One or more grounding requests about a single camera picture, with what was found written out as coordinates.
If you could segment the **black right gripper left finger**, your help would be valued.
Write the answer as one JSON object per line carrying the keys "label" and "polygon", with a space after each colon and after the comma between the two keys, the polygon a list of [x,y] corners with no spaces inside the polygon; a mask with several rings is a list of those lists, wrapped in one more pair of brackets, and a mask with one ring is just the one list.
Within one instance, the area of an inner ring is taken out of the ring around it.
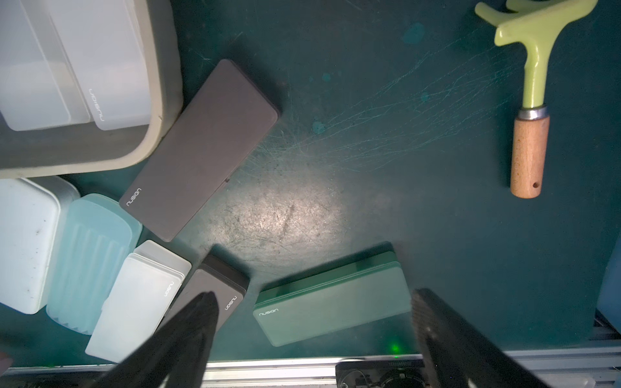
{"label": "black right gripper left finger", "polygon": [[199,387],[218,323],[215,293],[201,293],[94,387]]}

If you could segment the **frosted clear wide pencil case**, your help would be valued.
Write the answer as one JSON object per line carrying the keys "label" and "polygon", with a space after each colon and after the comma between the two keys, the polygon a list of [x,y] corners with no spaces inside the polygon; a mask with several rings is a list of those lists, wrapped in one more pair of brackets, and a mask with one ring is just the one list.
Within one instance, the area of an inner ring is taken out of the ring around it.
{"label": "frosted clear wide pencil case", "polygon": [[85,354],[119,363],[156,331],[192,264],[147,240],[123,262]]}

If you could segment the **frosted clear slim pencil case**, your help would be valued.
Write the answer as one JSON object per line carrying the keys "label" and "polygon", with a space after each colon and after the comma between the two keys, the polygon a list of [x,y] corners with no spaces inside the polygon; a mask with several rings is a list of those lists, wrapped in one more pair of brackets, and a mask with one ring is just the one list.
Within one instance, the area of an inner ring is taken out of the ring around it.
{"label": "frosted clear slim pencil case", "polygon": [[92,121],[44,1],[1,2],[1,114],[16,132]]}

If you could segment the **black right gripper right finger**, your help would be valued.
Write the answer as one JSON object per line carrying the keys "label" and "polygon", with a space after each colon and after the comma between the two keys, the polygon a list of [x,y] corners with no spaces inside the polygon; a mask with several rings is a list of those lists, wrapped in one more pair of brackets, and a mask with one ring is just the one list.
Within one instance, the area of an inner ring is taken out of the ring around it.
{"label": "black right gripper right finger", "polygon": [[431,289],[412,294],[417,347],[432,387],[546,387]]}

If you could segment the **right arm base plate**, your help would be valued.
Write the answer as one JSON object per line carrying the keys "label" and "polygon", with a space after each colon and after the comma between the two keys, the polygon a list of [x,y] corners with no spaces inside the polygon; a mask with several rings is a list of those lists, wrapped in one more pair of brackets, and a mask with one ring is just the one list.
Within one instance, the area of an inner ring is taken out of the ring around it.
{"label": "right arm base plate", "polygon": [[427,387],[422,360],[341,361],[335,366],[338,387]]}

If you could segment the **dark grey pencil case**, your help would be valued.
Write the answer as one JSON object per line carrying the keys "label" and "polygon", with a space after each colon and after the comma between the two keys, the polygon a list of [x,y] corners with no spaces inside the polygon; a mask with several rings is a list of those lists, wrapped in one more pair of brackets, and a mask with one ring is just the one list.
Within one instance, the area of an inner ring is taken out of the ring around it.
{"label": "dark grey pencil case", "polygon": [[279,118],[231,60],[221,60],[121,197],[123,210],[171,242]]}
{"label": "dark grey pencil case", "polygon": [[170,321],[198,294],[213,292],[219,306],[216,326],[216,331],[219,331],[244,300],[248,285],[249,278],[241,271],[209,254],[190,276],[184,288],[179,291],[159,326],[162,327]]}

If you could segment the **green translucent pencil case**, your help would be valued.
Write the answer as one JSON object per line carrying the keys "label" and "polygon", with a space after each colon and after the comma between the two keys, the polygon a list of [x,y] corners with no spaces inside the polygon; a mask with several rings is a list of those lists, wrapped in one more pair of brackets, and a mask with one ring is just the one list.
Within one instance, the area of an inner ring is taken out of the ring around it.
{"label": "green translucent pencil case", "polygon": [[262,291],[253,316],[274,347],[354,328],[410,310],[394,252],[383,252]]}

